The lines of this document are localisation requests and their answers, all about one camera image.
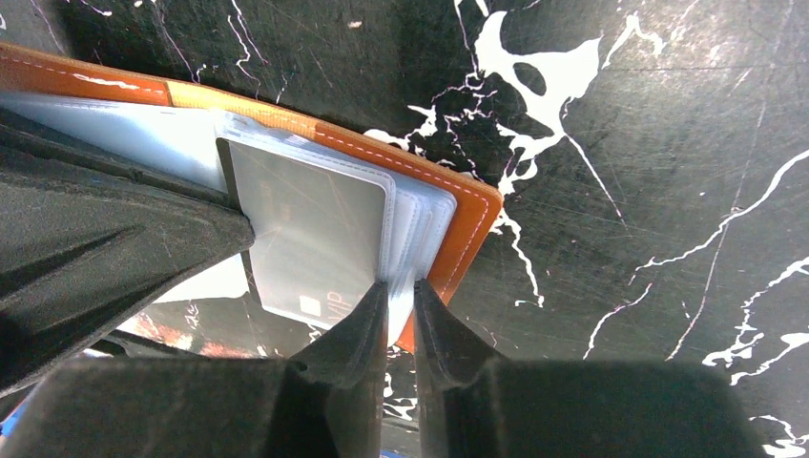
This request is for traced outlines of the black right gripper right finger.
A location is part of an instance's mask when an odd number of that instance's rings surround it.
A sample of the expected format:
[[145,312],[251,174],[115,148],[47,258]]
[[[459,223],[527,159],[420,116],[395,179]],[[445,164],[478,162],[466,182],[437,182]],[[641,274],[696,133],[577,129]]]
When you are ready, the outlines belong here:
[[724,381],[695,364],[512,360],[414,289],[425,457],[760,457]]

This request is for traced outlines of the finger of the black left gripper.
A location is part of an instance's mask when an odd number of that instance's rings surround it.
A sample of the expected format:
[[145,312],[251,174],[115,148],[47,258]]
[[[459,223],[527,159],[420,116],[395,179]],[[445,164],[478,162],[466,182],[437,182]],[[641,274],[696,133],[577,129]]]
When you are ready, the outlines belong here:
[[1,113],[1,391],[249,248],[220,191]]

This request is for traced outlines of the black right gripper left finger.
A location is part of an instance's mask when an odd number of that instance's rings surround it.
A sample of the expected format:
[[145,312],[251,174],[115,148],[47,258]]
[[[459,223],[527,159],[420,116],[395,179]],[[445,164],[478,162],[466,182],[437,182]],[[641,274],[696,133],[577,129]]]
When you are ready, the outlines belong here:
[[5,457],[376,457],[386,285],[286,359],[94,358],[34,391]]

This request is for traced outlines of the grey VIP card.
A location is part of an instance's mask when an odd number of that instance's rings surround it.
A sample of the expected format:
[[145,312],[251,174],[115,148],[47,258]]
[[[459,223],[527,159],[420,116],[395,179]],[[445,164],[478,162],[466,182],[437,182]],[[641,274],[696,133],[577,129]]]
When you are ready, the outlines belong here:
[[393,178],[284,142],[220,137],[217,147],[255,233],[244,262],[261,306],[333,327],[388,275]]

